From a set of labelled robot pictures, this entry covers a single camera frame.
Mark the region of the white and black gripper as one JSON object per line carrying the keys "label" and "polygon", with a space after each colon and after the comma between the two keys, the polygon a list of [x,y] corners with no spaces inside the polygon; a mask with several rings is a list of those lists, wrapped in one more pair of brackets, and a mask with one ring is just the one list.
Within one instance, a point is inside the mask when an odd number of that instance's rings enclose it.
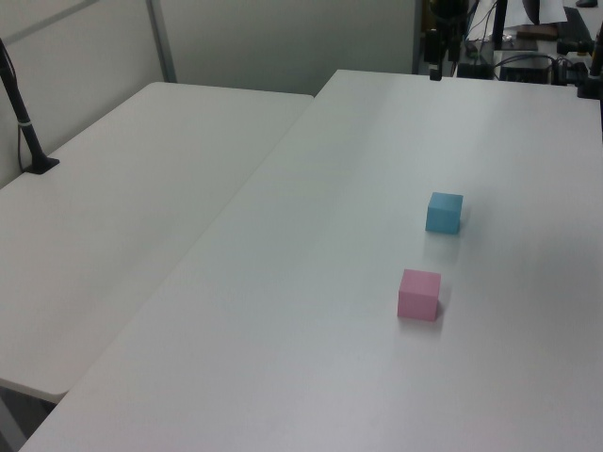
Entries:
{"label": "white and black gripper", "polygon": [[442,79],[440,42],[448,46],[448,61],[460,59],[460,43],[464,32],[464,1],[434,0],[427,2],[427,15],[434,26],[425,32],[425,62],[432,81]]}

